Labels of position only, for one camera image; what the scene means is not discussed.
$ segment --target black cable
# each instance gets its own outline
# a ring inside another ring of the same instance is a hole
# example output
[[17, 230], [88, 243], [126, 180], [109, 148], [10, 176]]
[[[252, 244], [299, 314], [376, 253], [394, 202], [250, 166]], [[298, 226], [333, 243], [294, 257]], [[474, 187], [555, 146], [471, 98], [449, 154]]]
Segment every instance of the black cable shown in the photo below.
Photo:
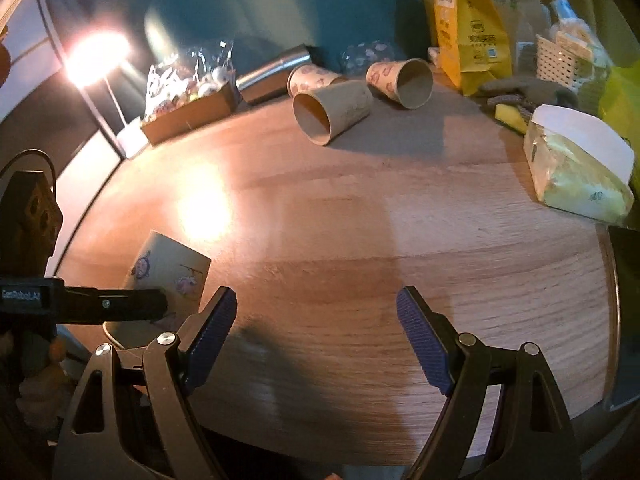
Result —
[[49, 165], [49, 169], [51, 170], [51, 178], [52, 178], [51, 189], [53, 191], [53, 198], [55, 198], [56, 197], [56, 168], [53, 167], [53, 161], [51, 160], [50, 156], [47, 155], [42, 150], [34, 150], [34, 149], [22, 150], [20, 153], [15, 155], [14, 158], [12, 158], [8, 163], [6, 163], [4, 165], [4, 168], [2, 168], [2, 170], [0, 170], [0, 178], [4, 177], [4, 174], [9, 170], [9, 168], [17, 160], [27, 155], [37, 155], [47, 161], [47, 164]]

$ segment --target wood grain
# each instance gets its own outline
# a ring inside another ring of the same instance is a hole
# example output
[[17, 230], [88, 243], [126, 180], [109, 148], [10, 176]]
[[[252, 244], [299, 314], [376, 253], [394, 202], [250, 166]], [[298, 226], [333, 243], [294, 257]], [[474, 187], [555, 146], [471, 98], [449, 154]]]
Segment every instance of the wood grain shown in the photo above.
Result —
[[[382, 99], [322, 148], [290, 100], [150, 148], [116, 172], [69, 247], [69, 285], [119, 286], [150, 229], [212, 258], [204, 293], [238, 320], [198, 420], [332, 463], [412, 462], [444, 398], [396, 319], [415, 285], [460, 332], [537, 342], [571, 416], [602, 398], [606, 265], [593, 221], [534, 200], [522, 138], [441, 82], [414, 111]], [[90, 348], [104, 336], [76, 334]], [[476, 434], [483, 452], [497, 390]]]

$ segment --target perforated basket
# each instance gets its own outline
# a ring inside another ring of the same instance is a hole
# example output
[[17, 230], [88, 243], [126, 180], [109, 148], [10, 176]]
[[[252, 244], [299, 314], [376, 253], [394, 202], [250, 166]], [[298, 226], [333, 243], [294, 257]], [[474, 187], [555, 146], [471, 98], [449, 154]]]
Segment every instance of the perforated basket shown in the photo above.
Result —
[[538, 78], [556, 81], [578, 96], [581, 112], [598, 115], [607, 83], [607, 70], [574, 56], [552, 41], [538, 36]]

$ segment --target silver bolt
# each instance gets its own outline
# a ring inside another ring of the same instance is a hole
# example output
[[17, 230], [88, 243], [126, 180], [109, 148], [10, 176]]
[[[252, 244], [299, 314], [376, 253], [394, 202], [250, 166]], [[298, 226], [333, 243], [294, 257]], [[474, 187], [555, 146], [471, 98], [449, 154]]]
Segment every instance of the silver bolt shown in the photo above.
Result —
[[458, 341], [460, 341], [464, 346], [473, 346], [476, 344], [478, 339], [473, 334], [469, 334], [467, 332], [460, 334], [458, 337]]
[[538, 355], [540, 353], [540, 347], [535, 343], [525, 343], [524, 351], [529, 355]]
[[175, 334], [173, 332], [164, 332], [156, 339], [161, 345], [170, 345], [175, 341]]
[[109, 352], [111, 352], [111, 345], [107, 343], [105, 343], [104, 345], [100, 345], [95, 349], [96, 355], [108, 354]]

